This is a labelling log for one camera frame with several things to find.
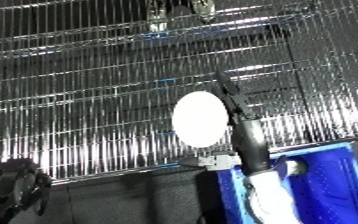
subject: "white ball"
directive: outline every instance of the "white ball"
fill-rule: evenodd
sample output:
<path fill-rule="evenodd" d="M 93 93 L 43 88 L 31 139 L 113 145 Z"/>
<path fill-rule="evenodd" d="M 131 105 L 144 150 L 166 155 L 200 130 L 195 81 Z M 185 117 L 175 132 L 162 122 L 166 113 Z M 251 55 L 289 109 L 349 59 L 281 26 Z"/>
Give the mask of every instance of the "white ball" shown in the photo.
<path fill-rule="evenodd" d="M 209 92 L 193 92 L 175 106 L 172 125 L 179 139 L 192 147 L 217 143 L 227 129 L 228 114 L 223 102 Z"/>

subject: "blue bin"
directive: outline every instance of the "blue bin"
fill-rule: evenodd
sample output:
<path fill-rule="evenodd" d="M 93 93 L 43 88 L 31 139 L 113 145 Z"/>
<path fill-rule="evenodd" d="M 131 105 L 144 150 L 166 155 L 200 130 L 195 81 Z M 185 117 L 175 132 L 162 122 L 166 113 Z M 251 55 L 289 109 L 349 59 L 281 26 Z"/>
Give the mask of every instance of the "blue bin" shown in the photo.
<path fill-rule="evenodd" d="M 303 159 L 308 172 L 287 178 L 284 186 L 293 195 L 304 224 L 358 224 L 358 165 L 348 143 L 275 154 Z M 238 167 L 218 172 L 228 224 L 253 224 L 244 207 L 245 188 Z"/>

